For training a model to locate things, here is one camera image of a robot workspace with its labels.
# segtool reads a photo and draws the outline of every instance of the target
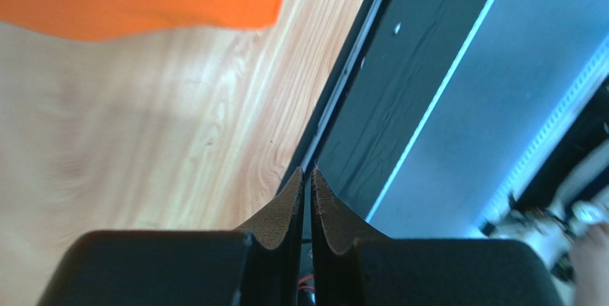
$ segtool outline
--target person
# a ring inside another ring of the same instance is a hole
[[[596,224],[574,243],[574,306],[609,305],[609,224]]]

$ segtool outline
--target wood grain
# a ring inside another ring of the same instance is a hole
[[[0,24],[0,304],[95,229],[230,229],[274,196],[362,0],[104,43]]]

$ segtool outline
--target black object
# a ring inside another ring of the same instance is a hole
[[[84,235],[40,305],[295,305],[303,185],[297,169],[233,231]],[[561,305],[521,242],[392,240],[336,198],[319,170],[311,185],[318,305]]]

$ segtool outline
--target wire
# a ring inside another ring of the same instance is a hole
[[[298,285],[302,285],[306,281],[309,281],[309,280],[312,280],[312,279],[313,279],[313,274],[307,275],[307,276],[303,277],[302,279],[298,280]]]

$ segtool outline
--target red wire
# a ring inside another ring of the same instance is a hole
[[[307,275],[307,276],[303,277],[302,279],[298,280],[298,285],[302,285],[303,283],[311,280],[312,278],[313,278],[313,275]]]

